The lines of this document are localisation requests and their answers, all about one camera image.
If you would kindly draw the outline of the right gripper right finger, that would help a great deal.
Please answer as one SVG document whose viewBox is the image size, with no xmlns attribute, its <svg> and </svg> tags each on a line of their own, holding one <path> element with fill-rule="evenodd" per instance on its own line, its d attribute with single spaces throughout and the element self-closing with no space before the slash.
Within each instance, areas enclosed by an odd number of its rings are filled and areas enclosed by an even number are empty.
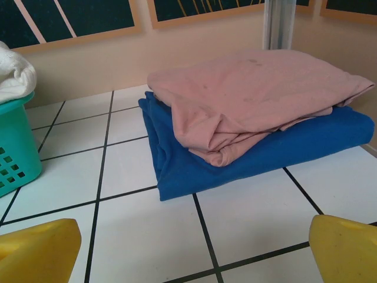
<svg viewBox="0 0 377 283">
<path fill-rule="evenodd" d="M 376 282 L 376 227 L 316 215 L 309 245 L 323 282 Z"/>
</svg>

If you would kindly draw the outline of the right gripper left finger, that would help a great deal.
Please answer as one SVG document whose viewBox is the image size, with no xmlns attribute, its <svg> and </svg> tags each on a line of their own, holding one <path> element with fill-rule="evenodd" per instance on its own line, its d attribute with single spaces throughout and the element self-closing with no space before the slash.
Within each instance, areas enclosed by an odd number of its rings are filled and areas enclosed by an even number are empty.
<svg viewBox="0 0 377 283">
<path fill-rule="evenodd" d="M 80 247 L 75 219 L 1 235 L 1 282 L 68 282 Z"/>
</svg>

